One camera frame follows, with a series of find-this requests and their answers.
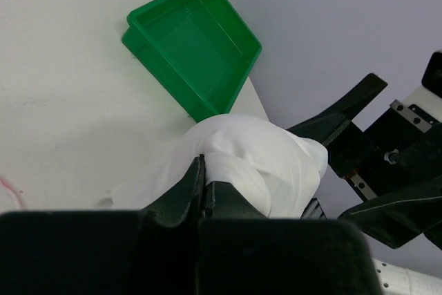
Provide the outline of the pink-rimmed mesh laundry bag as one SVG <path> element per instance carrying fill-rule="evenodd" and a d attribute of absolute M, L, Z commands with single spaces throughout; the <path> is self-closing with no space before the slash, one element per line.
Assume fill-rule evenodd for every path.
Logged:
<path fill-rule="evenodd" d="M 3 176 L 1 176 L 1 187 L 4 188 L 18 209 L 27 209 L 26 203 L 21 197 L 21 193 L 16 190 Z"/>

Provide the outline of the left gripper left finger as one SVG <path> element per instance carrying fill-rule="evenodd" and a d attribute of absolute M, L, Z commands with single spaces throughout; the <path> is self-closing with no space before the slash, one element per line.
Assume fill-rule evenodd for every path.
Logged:
<path fill-rule="evenodd" d="M 182 179 L 142 209 L 142 215 L 165 229 L 174 229 L 199 218 L 205 187 L 205 160 L 195 157 Z"/>

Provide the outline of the white bra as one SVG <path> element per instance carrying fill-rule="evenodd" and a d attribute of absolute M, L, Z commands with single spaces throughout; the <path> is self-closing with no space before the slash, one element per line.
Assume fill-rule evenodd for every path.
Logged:
<path fill-rule="evenodd" d="M 204 156 L 206 183 L 227 182 L 268 218 L 300 218 L 328 164 L 327 149 L 266 120 L 218 115 L 197 123 L 140 180 L 114 190 L 111 209 L 142 209 L 177 184 Z"/>

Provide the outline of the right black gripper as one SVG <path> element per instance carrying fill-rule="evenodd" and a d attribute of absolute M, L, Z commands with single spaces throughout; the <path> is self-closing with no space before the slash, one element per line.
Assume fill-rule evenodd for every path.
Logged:
<path fill-rule="evenodd" d="M 421 234 L 441 248 L 441 122 L 397 100 L 367 129 L 353 122 L 386 87 L 369 73 L 337 102 L 287 130 L 326 146 L 334 173 L 368 200 L 340 220 L 392 249 Z"/>

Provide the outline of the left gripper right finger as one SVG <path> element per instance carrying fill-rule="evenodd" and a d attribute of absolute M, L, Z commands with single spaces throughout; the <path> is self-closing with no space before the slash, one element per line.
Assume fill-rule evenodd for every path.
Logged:
<path fill-rule="evenodd" d="M 205 187 L 204 214 L 206 218 L 266 219 L 230 183 L 212 182 Z"/>

